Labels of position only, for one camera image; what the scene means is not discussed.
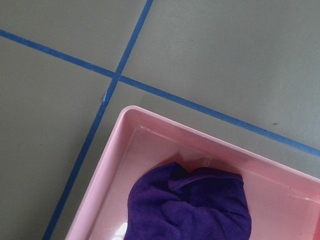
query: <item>folded cloth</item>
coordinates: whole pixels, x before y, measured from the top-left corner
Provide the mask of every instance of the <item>folded cloth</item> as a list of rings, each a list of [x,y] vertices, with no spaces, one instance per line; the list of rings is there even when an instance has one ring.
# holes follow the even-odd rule
[[[157,167],[131,189],[124,240],[248,240],[243,185],[241,175],[214,168]]]

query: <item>cloth fold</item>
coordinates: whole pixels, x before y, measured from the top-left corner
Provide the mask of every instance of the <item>cloth fold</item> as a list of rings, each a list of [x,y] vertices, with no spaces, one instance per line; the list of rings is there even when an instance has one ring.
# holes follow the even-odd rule
[[[214,168],[157,167],[131,189],[124,240],[248,240],[243,185],[241,175]]]

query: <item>pink bin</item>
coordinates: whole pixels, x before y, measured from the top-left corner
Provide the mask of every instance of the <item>pink bin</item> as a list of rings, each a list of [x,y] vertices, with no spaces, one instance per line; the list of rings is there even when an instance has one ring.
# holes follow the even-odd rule
[[[133,184],[178,154],[190,171],[242,175],[251,240],[320,240],[320,179],[137,106],[120,113],[66,239],[122,240]]]

